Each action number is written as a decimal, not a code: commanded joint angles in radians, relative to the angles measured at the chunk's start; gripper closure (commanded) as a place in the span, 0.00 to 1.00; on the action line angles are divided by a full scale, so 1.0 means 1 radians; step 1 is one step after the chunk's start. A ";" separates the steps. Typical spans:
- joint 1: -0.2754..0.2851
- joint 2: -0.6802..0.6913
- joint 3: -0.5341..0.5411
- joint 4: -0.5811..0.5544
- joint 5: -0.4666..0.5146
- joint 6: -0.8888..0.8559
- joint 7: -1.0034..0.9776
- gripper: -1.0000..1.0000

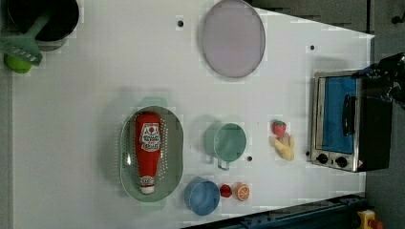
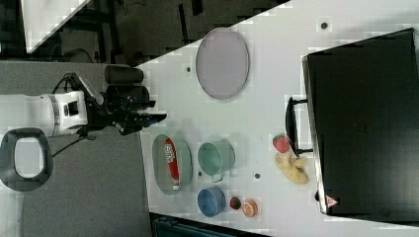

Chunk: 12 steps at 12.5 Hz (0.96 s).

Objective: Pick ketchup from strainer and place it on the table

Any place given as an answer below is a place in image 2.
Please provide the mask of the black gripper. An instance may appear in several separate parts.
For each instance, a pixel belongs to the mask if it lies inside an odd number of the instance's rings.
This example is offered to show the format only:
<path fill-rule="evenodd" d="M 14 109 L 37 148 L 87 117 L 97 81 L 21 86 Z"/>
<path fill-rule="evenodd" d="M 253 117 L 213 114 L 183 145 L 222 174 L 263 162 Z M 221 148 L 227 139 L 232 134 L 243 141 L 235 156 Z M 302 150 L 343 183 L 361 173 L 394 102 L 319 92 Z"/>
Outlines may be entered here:
<path fill-rule="evenodd" d="M 102 104 L 92 99 L 88 100 L 87 131 L 114 126 L 120 135 L 128 135 L 167 118 L 166 114 L 143 112 L 156 104 L 155 101 L 150 100 L 149 92 L 144 86 L 111 85 L 101 95 L 104 99 Z"/>

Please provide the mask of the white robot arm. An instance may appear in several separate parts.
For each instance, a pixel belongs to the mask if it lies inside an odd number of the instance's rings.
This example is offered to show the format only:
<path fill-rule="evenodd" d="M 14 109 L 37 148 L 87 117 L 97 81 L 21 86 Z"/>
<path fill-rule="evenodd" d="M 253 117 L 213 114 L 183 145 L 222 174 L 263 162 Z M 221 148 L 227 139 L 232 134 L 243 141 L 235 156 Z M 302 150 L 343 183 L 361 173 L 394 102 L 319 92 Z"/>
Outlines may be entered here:
<path fill-rule="evenodd" d="M 106 95 L 103 103 L 86 91 L 38 96 L 1 97 L 1 133 L 21 128 L 37 128 L 45 136 L 85 135 L 108 126 L 121 135 L 131 134 L 166 119 L 164 114 L 148 114 L 142 109 L 154 103 L 138 96 Z"/>

